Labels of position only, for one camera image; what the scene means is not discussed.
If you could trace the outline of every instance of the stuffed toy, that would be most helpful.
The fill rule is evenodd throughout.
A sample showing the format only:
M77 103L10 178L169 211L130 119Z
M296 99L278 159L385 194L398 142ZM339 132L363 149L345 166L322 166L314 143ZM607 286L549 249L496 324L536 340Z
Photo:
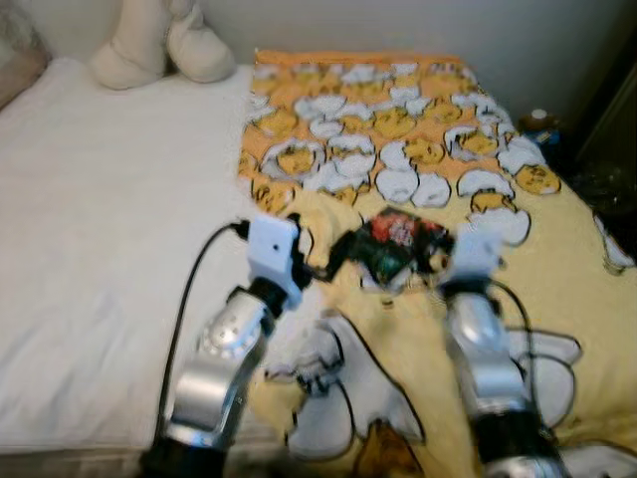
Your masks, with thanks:
M167 56L187 78L209 83L235 68L230 49L204 24L197 0L123 0L113 37L91 60L91 70L114 90L164 76Z

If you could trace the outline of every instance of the white wall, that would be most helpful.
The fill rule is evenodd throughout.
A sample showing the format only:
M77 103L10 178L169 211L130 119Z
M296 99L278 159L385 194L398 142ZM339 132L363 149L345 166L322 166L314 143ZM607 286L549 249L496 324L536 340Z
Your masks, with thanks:
M18 0L58 55L86 59L120 0ZM200 0L239 61L255 48L411 49L464 58L518 117L575 119L637 22L635 0Z

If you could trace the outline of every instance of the bed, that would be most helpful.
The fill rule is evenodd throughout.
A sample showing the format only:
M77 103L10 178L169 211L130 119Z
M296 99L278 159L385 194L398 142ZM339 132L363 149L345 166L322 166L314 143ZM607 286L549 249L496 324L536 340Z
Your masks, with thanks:
M58 59L0 115L2 476L134 472L196 252L256 211L235 185L250 77L112 92ZM247 283L244 245L215 248L182 344ZM304 308L318 301L313 291ZM253 451L276 452L266 428L244 430Z

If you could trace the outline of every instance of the black cable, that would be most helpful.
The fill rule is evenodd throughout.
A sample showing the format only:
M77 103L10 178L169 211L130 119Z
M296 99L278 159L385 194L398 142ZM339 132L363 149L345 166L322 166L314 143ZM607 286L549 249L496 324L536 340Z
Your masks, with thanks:
M183 293L181 294L181 302L179 303L179 312L177 312L177 318L175 319L175 326L172 332L172 339L170 341L170 348L168 349L168 357L166 359L166 366L163 371L163 380L161 382L161 392L159 395L159 405L157 410L157 421L155 423L155 432L153 436L153 444L156 444L161 437L161 429L163 427L163 413L166 407L166 400L168 398L168 390L170 389L170 375L172 372L172 363L175 358L175 352L177 350L177 343L179 342L179 333L181 331L181 324L183 322L184 312L186 310L186 305L188 304L188 296L190 295L190 289L192 288L192 283L197 275L197 271L201 262L203 261L206 252L210 249L210 246L217 240L217 238L226 232L229 229L234 229L235 232L242 238L247 239L248 237L248 229L250 227L250 222L244 220L240 223L230 223L225 226L217 229L204 243L199 251L199 255L197 259L195 259L194 264L192 265L192 269L190 269L190 275L188 276L188 280L186 281L186 285L184 286Z
M522 320L525 323L525 333L527 334L527 347L529 348L529 382L531 383L531 405L534 408L535 413L537 413L537 416L541 417L539 406L537 404L537 392L535 389L535 346L533 343L531 319L529 318L529 314L527 313L525 305L522 303L518 295L508 285L496 280L491 280L490 282L494 286L506 292L507 295L511 297L511 299L516 303L516 306L520 310L520 314L522 314Z

